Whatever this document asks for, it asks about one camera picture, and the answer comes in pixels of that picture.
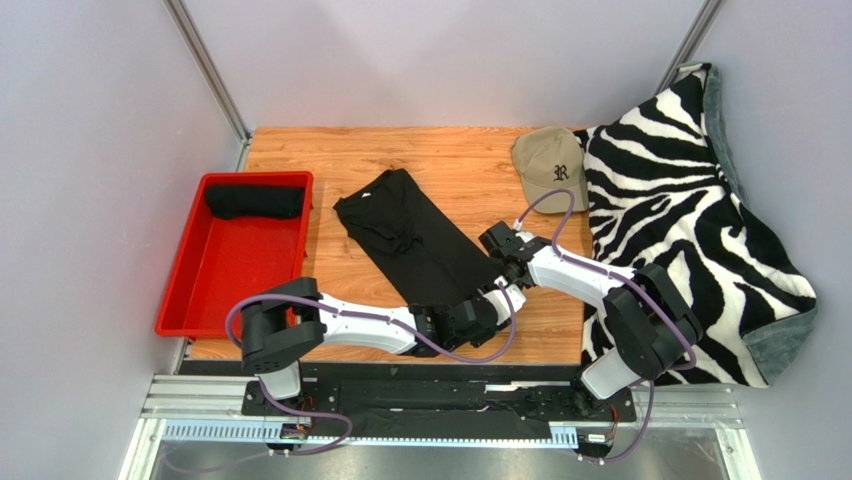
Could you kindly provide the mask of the black printed t-shirt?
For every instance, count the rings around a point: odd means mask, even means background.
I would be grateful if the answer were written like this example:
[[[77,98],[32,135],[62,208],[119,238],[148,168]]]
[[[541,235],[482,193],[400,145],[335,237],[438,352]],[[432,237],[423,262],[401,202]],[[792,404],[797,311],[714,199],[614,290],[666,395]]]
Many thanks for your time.
[[[404,169],[386,170],[334,210],[408,304],[454,306],[491,285],[502,264],[478,248]]]

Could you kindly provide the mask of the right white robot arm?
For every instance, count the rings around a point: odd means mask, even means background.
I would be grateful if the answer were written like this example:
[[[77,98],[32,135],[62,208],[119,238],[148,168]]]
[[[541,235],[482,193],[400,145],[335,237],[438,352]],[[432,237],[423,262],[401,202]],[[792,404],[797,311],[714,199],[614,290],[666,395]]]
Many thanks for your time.
[[[479,241],[511,284],[559,291],[595,309],[611,344],[571,381],[583,401],[600,404],[637,382],[695,366],[704,328],[661,266],[605,265],[504,222]]]

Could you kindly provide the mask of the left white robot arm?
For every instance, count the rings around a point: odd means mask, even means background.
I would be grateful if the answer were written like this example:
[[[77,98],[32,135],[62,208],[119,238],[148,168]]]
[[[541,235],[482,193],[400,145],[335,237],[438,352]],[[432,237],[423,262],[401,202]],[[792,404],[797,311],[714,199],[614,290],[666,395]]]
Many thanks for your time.
[[[413,358],[445,356],[479,347],[504,329],[516,329],[526,302],[520,287],[498,278],[462,303],[379,308],[322,293],[300,277],[239,301],[225,330],[241,350],[241,369],[258,377],[276,400],[300,395],[301,359],[321,345],[367,347]]]

